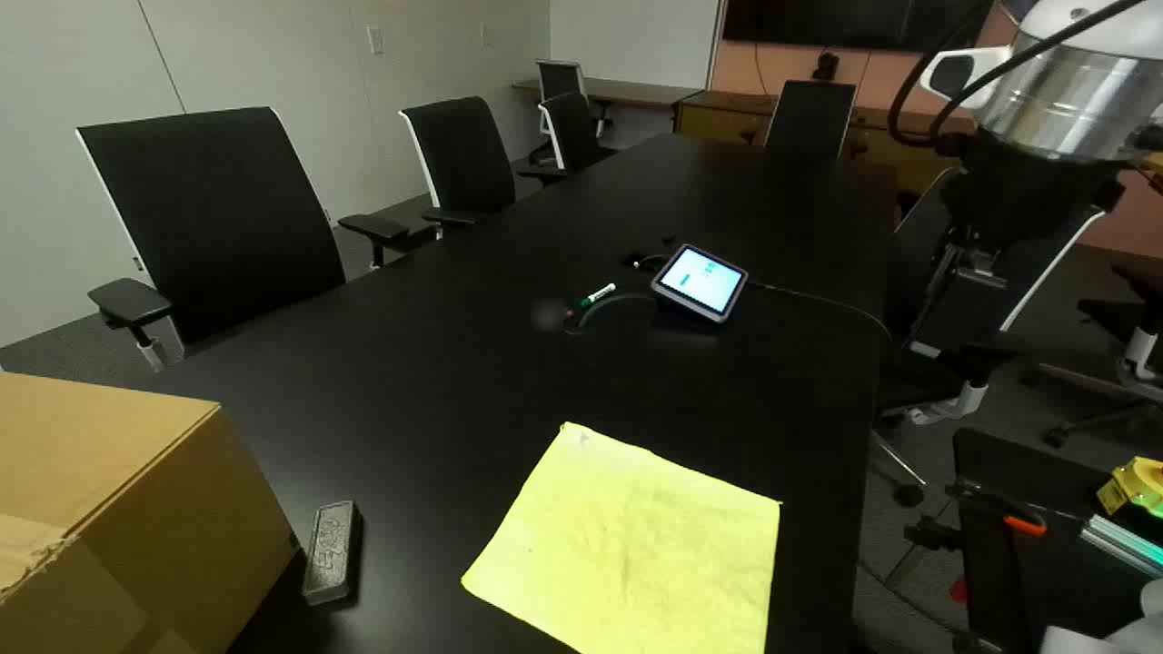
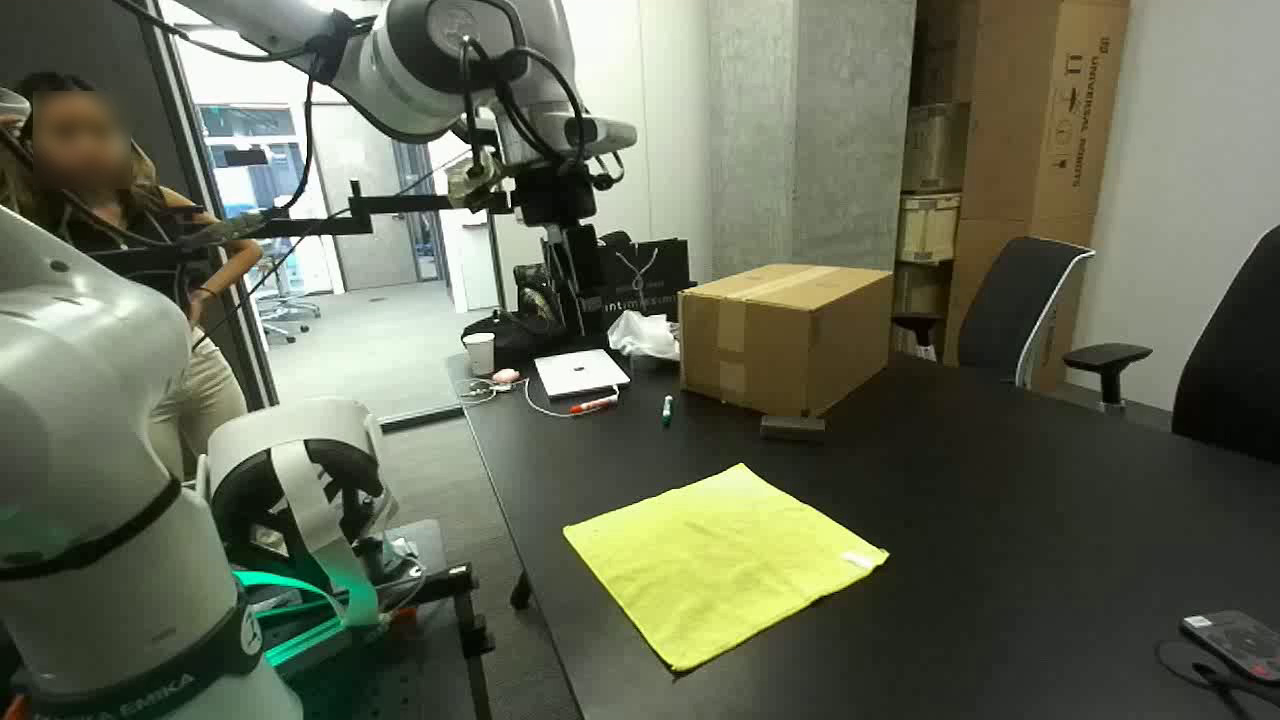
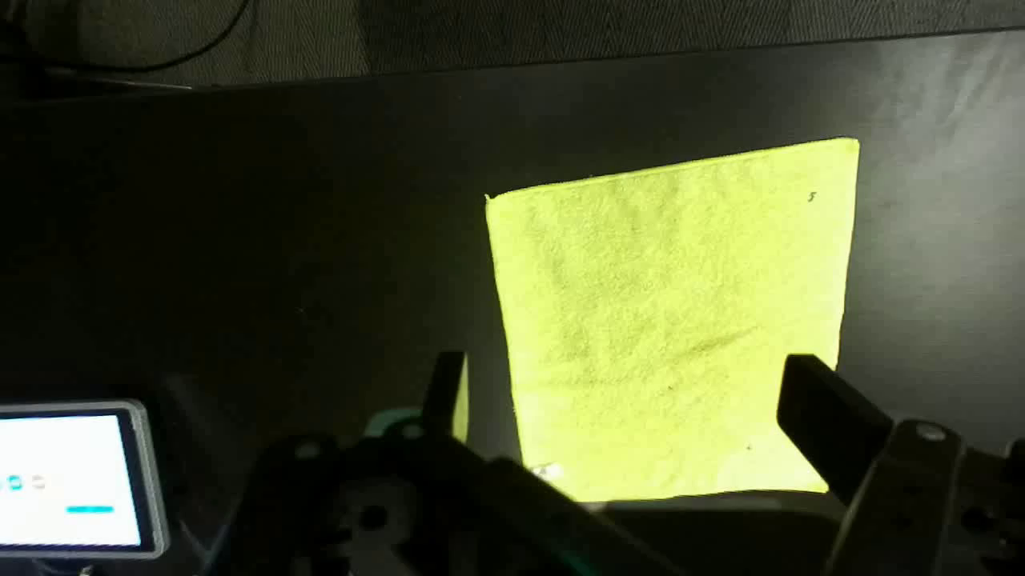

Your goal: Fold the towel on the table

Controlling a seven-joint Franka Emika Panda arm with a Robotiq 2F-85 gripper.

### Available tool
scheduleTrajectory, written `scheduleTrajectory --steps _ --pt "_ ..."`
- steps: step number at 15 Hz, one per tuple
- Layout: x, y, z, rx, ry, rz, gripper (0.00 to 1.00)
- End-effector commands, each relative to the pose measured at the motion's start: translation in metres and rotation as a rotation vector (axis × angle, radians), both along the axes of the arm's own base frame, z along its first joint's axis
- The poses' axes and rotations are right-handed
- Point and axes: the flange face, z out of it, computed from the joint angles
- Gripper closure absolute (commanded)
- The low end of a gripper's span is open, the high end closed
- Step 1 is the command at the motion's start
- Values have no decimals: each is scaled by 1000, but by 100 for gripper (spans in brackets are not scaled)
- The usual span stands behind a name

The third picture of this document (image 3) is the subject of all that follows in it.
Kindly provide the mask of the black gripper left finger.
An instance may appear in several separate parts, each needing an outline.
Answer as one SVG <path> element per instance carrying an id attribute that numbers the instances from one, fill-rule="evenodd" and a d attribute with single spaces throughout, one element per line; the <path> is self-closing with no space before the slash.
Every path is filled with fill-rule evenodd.
<path id="1" fill-rule="evenodd" d="M 444 352 L 435 359 L 426 399 L 423 399 L 426 437 L 469 437 L 469 357 Z"/>

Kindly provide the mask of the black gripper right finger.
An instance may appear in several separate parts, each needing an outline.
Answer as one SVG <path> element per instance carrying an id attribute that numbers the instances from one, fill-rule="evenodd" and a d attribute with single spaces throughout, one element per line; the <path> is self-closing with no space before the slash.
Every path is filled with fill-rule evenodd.
<path id="1" fill-rule="evenodd" d="M 859 494 L 894 432 L 894 419 L 817 357 L 785 359 L 775 422 L 841 504 Z"/>

